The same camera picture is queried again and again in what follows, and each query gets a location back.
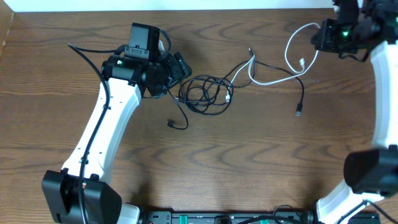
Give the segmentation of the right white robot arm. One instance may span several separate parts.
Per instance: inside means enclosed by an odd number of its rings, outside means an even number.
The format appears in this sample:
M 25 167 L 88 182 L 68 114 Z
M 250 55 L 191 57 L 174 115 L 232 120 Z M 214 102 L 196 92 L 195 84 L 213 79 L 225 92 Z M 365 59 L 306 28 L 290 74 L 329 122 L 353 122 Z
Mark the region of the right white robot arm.
M 370 61 L 375 84 L 371 147 L 351 152 L 343 180 L 317 200 L 307 223 L 349 223 L 367 206 L 397 195 L 397 1 L 333 1 L 336 19 L 325 19 L 311 43 L 340 59 Z

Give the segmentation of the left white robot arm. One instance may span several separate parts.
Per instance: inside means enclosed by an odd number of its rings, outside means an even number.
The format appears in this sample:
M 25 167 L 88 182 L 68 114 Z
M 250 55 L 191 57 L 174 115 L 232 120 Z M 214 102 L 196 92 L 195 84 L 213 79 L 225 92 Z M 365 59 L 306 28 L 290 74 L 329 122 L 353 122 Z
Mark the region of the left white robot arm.
M 95 72 L 101 84 L 89 122 L 60 171 L 45 173 L 42 190 L 56 223 L 144 223 L 141 209 L 110 185 L 116 152 L 144 94 L 169 94 L 192 69 L 171 52 L 164 30 L 134 23 L 128 44 L 110 50 Z

